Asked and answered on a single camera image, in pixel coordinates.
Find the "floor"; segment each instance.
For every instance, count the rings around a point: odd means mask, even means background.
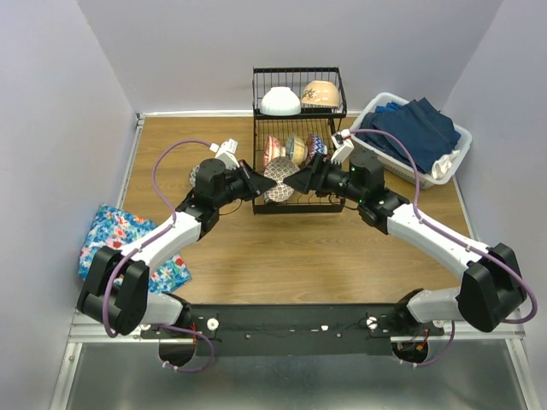
[[[352,122],[345,119],[343,126]],[[158,224],[169,216],[152,189],[150,172],[172,143],[201,138],[219,144],[234,138],[238,158],[252,163],[252,136],[252,118],[146,119],[123,208]],[[201,145],[188,144],[163,160],[157,180],[172,203],[185,197],[190,170],[210,154]],[[413,186],[391,173],[385,173],[385,183],[412,196]],[[468,234],[452,182],[423,191],[420,205]],[[233,208],[228,205],[222,212]],[[195,303],[395,302],[416,288],[458,285],[429,256],[368,227],[348,209],[340,214],[254,215],[245,202],[181,254],[193,279],[175,294]]]

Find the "white wall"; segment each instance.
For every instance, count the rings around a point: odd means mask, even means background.
[[[547,408],[547,2],[506,1],[450,94],[444,112],[473,134],[458,171],[482,240],[516,250],[537,292],[538,317],[526,325],[537,392]]]
[[[50,405],[79,248],[134,115],[74,0],[0,4],[0,408],[29,410]]]
[[[350,109],[441,107],[501,0],[79,0],[139,112],[250,109],[252,68],[338,65]]]

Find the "white cloth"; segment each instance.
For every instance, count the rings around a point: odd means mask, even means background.
[[[452,167],[452,162],[456,159],[456,157],[460,154],[459,149],[453,150],[450,154],[445,154],[441,156],[438,160],[436,160],[433,163],[433,167],[431,169],[431,176],[434,179],[441,179],[450,167]]]

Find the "blue floral towel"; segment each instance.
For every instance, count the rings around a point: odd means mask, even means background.
[[[91,224],[91,230],[85,239],[79,254],[78,276],[85,279],[89,266],[98,249],[104,245],[117,249],[131,243],[153,231],[156,225],[118,208],[102,205]],[[191,279],[190,273],[179,254],[167,260],[157,272],[150,273],[148,290],[151,293],[173,292]]]

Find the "white plastic basket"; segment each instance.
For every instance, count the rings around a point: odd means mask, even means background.
[[[381,92],[378,96],[376,96],[376,98],[373,101],[371,101],[367,105],[367,107],[357,117],[357,119],[353,123],[353,126],[351,126],[351,129],[356,130],[361,128],[362,120],[367,113],[373,113],[377,106],[379,105],[385,106],[388,103],[399,103],[401,105],[404,105],[408,103],[408,101],[401,97],[397,97],[393,94],[390,94],[389,92]],[[471,132],[457,125],[456,123],[454,123],[454,128],[456,129],[456,131],[458,131],[462,135],[456,146],[456,149],[460,150],[460,154],[454,160],[454,162],[452,163],[452,166],[450,167],[446,175],[444,175],[441,179],[435,179],[431,175],[420,173],[420,187],[423,190],[431,188],[434,185],[443,185],[443,184],[446,184],[448,181],[450,181],[450,178],[452,178],[452,176],[456,173],[456,170],[462,163],[463,158],[469,151],[469,146],[471,145],[471,141],[472,141]],[[364,143],[357,137],[353,137],[352,139],[354,143],[360,144],[366,149],[370,149],[374,151],[378,155],[378,159],[384,164],[385,169],[387,169],[388,171],[391,171],[392,173],[395,173],[399,177],[406,179],[409,182],[414,183],[414,171],[412,170],[410,166],[403,164],[402,162],[396,160],[395,158],[391,158],[390,156],[383,153],[379,149],[376,149],[375,147],[367,143]]]

